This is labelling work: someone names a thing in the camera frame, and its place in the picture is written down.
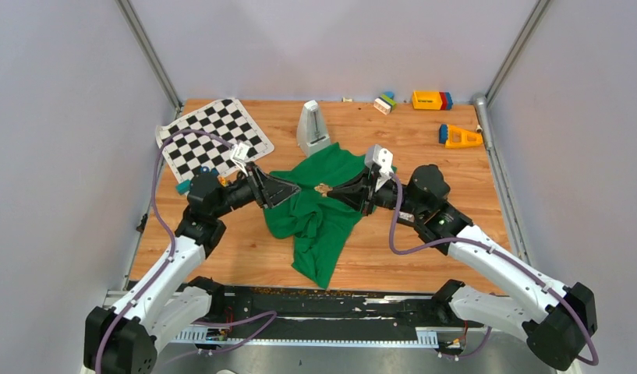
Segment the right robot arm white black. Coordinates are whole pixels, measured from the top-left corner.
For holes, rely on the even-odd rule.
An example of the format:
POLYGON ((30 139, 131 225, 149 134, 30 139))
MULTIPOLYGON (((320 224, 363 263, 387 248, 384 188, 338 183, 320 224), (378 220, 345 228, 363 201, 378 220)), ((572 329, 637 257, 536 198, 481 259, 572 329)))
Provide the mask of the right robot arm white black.
POLYGON ((504 292, 494 296, 449 280, 432 305, 439 323, 449 326, 461 319, 500 330, 526 343, 541 362, 559 371, 568 370, 574 361, 599 365, 593 343, 597 331, 593 291, 580 282, 567 285, 541 273, 497 244, 449 202, 450 191, 439 167, 428 164, 416 168, 406 184, 393 171, 367 166, 321 194, 363 215, 375 207, 392 210, 388 240, 393 253, 436 249, 504 292))

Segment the green garment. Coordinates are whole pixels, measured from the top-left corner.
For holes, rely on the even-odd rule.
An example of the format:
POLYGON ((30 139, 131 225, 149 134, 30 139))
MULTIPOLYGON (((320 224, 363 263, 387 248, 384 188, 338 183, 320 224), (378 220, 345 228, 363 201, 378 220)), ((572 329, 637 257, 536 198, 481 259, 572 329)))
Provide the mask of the green garment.
POLYGON ((350 181, 363 171, 364 160, 363 154, 355 155, 333 143, 291 170, 269 173, 297 184, 300 192, 264 210, 267 228, 276 239, 293 239, 292 268, 319 288, 329 287, 345 243, 363 215, 315 188, 350 181))

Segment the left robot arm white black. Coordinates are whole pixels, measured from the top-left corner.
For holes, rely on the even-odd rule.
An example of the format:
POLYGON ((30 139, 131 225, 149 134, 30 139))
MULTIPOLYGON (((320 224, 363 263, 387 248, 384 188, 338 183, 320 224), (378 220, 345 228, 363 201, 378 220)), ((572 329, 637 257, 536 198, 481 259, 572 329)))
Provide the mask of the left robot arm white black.
POLYGON ((274 208, 300 190, 253 162, 227 184, 209 172, 195 175, 180 224, 158 261, 112 306, 88 314, 84 366, 96 373, 150 373, 159 353, 191 323, 202 317, 220 320, 227 304, 219 295, 220 284, 196 277, 180 296, 174 293, 217 247, 226 230, 221 217, 250 203, 274 208))

